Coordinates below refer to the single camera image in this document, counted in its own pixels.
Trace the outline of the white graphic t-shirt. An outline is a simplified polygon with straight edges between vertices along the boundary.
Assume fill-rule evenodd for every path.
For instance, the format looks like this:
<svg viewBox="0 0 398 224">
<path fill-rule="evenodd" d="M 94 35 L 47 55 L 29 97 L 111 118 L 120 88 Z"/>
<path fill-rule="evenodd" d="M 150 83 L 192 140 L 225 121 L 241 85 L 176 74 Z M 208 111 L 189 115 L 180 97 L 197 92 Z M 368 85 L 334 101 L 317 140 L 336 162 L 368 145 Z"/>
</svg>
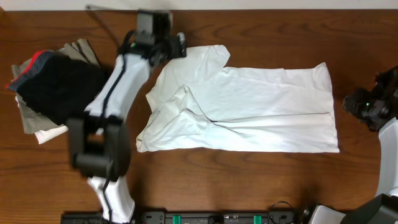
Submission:
<svg viewBox="0 0 398 224">
<path fill-rule="evenodd" d="M 304 69 L 235 68 L 223 45 L 190 47 L 171 60 L 146 98 L 139 152 L 337 153 L 332 84 L 321 63 Z"/>
</svg>

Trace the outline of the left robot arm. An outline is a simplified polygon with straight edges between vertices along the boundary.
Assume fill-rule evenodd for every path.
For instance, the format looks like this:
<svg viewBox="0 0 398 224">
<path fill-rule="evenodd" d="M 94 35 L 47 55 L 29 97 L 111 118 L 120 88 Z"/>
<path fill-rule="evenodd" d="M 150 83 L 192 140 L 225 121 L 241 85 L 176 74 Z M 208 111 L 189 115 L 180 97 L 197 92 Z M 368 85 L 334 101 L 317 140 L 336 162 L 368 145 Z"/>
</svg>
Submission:
<svg viewBox="0 0 398 224">
<path fill-rule="evenodd" d="M 154 69 L 187 56 L 185 35 L 170 33 L 168 10 L 140 9 L 137 26 L 118 47 L 114 70 L 83 116 L 67 120 L 70 164 L 87 178 L 102 212 L 65 212 L 61 223 L 132 223 L 135 202 L 125 175 L 131 161 L 126 119 Z"/>
</svg>

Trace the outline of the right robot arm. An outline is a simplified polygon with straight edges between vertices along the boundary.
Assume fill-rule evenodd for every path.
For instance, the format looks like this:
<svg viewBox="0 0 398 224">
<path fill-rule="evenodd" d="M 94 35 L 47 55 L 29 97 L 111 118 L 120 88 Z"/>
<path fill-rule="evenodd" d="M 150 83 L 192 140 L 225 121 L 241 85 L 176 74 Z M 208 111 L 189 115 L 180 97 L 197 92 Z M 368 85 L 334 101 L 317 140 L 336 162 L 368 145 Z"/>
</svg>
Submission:
<svg viewBox="0 0 398 224">
<path fill-rule="evenodd" d="M 300 223 L 397 223 L 397 67 L 378 73 L 372 90 L 357 89 L 343 100 L 343 109 L 378 133 L 381 163 L 376 196 L 348 213 L 324 205 L 306 209 Z"/>
</svg>

